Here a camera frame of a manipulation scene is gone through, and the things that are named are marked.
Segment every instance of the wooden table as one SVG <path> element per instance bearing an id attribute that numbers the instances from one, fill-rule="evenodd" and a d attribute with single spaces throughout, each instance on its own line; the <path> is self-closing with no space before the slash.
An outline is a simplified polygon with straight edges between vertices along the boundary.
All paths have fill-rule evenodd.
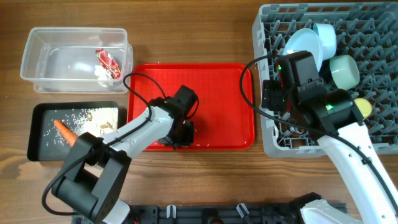
<path id="1" fill-rule="evenodd" d="M 59 162 L 26 158 L 32 109 L 38 103 L 114 100 L 125 95 L 38 94 L 19 76 L 22 54 L 33 27 L 123 27 L 135 64 L 239 62 L 253 59 L 251 26 L 268 0 L 110 1 L 0 5 L 0 223 L 69 223 L 41 206 L 42 191 Z M 259 104 L 257 71 L 256 105 Z M 289 200 L 317 192 L 358 211 L 329 158 L 273 159 L 264 154 L 259 116 L 256 140 L 239 152 L 144 152 L 134 159 L 120 198 L 134 205 L 235 205 Z M 381 156 L 398 182 L 398 156 Z M 49 196 L 56 210 L 70 210 Z"/>

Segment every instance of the red tray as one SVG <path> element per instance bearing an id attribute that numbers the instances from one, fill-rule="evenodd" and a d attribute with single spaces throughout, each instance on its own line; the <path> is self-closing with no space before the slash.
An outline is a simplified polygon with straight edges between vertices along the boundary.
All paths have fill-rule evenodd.
<path id="1" fill-rule="evenodd" d="M 244 65 L 238 63 L 142 64 L 133 72 L 154 78 L 167 96 L 173 96 L 181 85 L 198 95 L 199 108 L 192 118 L 194 142 L 179 150 L 240 150 L 248 148 L 254 141 L 254 112 L 239 90 L 243 68 Z M 243 86 L 252 101 L 251 80 L 248 70 Z M 148 101 L 162 96 L 158 87 L 145 77 L 133 76 L 130 87 Z M 145 108 L 145 104 L 130 93 L 127 121 L 138 117 Z M 172 147 L 154 142 L 146 150 L 169 151 Z"/>

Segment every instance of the black tray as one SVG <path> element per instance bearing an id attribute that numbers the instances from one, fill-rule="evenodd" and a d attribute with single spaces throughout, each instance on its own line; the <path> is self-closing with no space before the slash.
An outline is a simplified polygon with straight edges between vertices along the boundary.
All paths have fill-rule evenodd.
<path id="1" fill-rule="evenodd" d="M 80 109 L 117 108 L 118 128 L 126 124 L 127 110 L 119 108 L 115 101 L 90 101 L 75 103 L 41 103 L 33 109 L 32 125 L 30 127 L 27 158 L 30 161 L 56 161 L 64 160 L 69 151 L 68 144 L 54 143 L 56 131 L 53 129 L 54 119 L 65 119 L 75 114 Z"/>

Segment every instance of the candy wrapper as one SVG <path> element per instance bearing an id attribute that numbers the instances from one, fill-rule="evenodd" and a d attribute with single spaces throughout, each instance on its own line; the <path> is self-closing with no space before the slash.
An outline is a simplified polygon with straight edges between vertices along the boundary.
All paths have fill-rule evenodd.
<path id="1" fill-rule="evenodd" d="M 110 76 L 112 79 L 118 79 L 121 76 L 119 65 L 113 59 L 111 54 L 107 54 L 104 49 L 96 50 L 95 54 L 97 55 L 100 64 L 104 68 L 104 70 L 98 70 L 98 71 L 96 69 L 97 73 L 98 72 L 106 73 L 104 74 L 104 76 L 106 77 Z"/>

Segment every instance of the red snack package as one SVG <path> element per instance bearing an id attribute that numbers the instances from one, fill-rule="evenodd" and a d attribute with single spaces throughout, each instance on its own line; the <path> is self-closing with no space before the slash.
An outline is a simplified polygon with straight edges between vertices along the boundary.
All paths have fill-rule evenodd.
<path id="1" fill-rule="evenodd" d="M 113 59 L 111 54 L 107 54 L 105 49 L 98 49 L 95 51 L 95 54 L 97 55 L 102 67 L 111 72 L 113 79 L 118 79 L 121 76 L 119 65 Z"/>

